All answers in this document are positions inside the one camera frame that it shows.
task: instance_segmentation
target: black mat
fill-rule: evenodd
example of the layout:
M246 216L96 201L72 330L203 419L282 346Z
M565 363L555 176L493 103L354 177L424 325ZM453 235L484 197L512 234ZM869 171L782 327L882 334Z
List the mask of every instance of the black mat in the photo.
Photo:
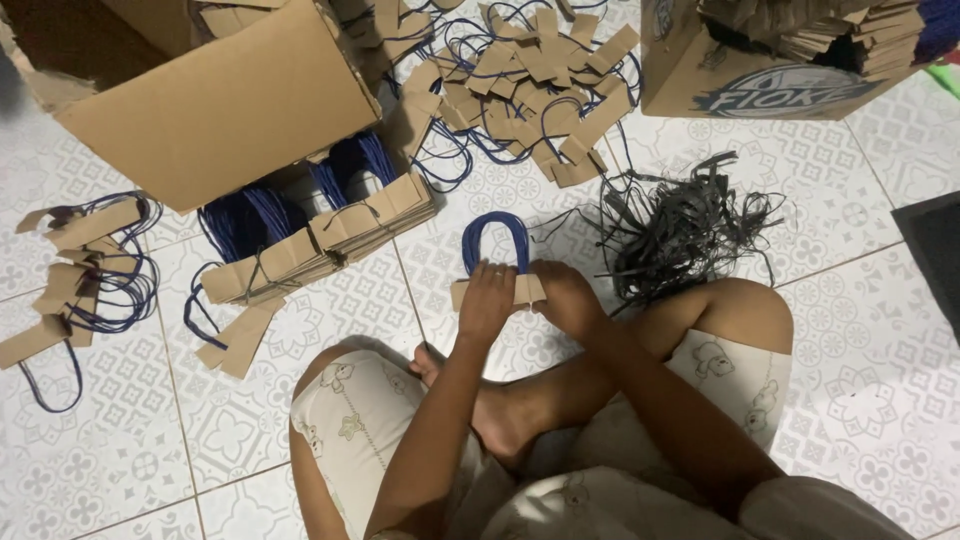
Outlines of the black mat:
M960 191L895 209L893 216L960 341Z

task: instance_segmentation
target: hand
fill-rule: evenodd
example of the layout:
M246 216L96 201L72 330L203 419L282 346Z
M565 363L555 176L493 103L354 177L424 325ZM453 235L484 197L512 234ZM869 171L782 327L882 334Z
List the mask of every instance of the hand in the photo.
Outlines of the hand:
M534 311L577 342L583 344L595 330L610 323L580 272L556 260L535 260L530 263L530 272L540 278L546 293L545 301L534 302Z
M515 311L516 269L481 260L470 276L460 306L459 337L489 348Z

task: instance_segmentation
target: green object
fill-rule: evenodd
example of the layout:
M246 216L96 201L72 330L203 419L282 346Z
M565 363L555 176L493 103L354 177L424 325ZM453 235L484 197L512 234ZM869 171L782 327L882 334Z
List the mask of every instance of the green object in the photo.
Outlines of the green object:
M947 92L953 94L953 97L960 99L960 83L950 73L948 65L930 65L926 72L933 77L933 80L940 84Z

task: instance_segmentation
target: tile floor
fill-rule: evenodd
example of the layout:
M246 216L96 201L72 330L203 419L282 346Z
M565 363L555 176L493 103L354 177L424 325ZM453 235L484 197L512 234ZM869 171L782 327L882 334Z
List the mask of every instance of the tile floor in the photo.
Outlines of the tile floor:
M475 0L457 14L475 18ZM600 32L614 32L619 20L637 21L634 3L611 2ZM401 79L412 65L400 67ZM0 88L5 338L31 324L29 304L53 259L38 235L12 234L20 216L132 184L37 111L4 61ZM737 189L787 197L784 224L767 235L769 269L760 258L733 269L761 282L772 277L794 310L794 373L774 459L792 474L848 487L918 538L960 538L960 348L890 217L893 208L960 189L960 104L921 73L841 122L636 111L624 128L625 140L613 130L601 143L614 169L627 167L629 150L637 170L682 175L697 158L733 149ZM426 147L449 150L433 137ZM193 357L198 339L182 323L182 305L193 273L215 255L193 216L165 213L146 237L160 267L158 310L79 350L85 392L76 409L44 413L18 370L0 373L0 540L305 538L285 417L307 361L348 337L408 356L422 340L420 325L449 352L456 320L446 287L464 276L459 243L471 218L506 209L535 225L596 195L596 183L559 190L529 162L505 167L474 157L473 175L440 197L436 219L291 295L246 380L209 372ZM461 166L427 163L437 171ZM593 231L571 219L532 250L590 274L601 260L593 242ZM483 251L515 256L497 227ZM593 284L613 306L610 285ZM223 322L236 309L213 314ZM515 380L575 350L538 316L520 313L485 375ZM60 349L30 365L51 402L73 395Z

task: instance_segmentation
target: shorts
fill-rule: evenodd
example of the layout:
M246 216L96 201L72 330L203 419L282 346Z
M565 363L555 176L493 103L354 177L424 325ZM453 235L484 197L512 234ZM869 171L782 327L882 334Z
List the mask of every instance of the shorts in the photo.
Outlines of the shorts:
M763 448L773 441L791 358L689 330L666 362L743 427ZM367 527L387 464L426 387L373 351L330 363L294 400L290 418L313 449L350 538ZM672 474L630 404L615 395L583 428L564 469L607 466L697 502ZM479 537L493 513L516 492L513 478L471 433L448 500L450 538Z

